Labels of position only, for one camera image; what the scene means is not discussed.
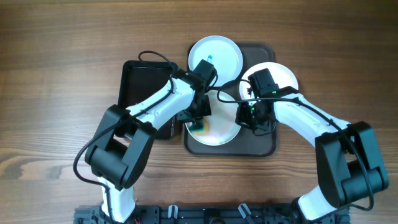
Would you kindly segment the teal yellow sponge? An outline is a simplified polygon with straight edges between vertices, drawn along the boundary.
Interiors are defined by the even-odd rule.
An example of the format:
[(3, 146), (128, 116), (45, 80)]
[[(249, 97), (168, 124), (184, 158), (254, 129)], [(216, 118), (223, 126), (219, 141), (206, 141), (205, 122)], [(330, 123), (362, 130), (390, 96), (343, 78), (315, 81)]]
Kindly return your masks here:
[(196, 135), (207, 134), (209, 131), (208, 121), (205, 119), (198, 120), (196, 123), (192, 124), (188, 130)]

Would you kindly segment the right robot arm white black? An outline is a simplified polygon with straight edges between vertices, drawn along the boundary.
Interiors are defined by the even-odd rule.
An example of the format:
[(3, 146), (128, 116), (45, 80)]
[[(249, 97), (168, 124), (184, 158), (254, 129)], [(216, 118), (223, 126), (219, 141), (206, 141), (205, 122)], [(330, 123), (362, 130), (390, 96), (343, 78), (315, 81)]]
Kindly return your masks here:
[(318, 185), (294, 200), (290, 222), (315, 223), (349, 208), (372, 210), (374, 195), (389, 186), (373, 128), (329, 115), (295, 88), (281, 88), (266, 68), (246, 81), (253, 98), (238, 102), (239, 125), (256, 131), (282, 123), (315, 148)]

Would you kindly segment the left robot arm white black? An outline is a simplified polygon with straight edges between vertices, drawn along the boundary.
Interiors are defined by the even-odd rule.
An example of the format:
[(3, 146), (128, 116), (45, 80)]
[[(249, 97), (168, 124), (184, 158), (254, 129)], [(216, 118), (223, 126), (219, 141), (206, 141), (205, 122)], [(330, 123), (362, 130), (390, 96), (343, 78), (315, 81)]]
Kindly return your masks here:
[(82, 149), (85, 162), (103, 189), (99, 219), (124, 223), (133, 213), (133, 185), (143, 173), (155, 133), (171, 118), (195, 123), (211, 114), (205, 94), (216, 77), (216, 68), (201, 60), (194, 70), (177, 70), (163, 88), (143, 102), (127, 108), (109, 107)]

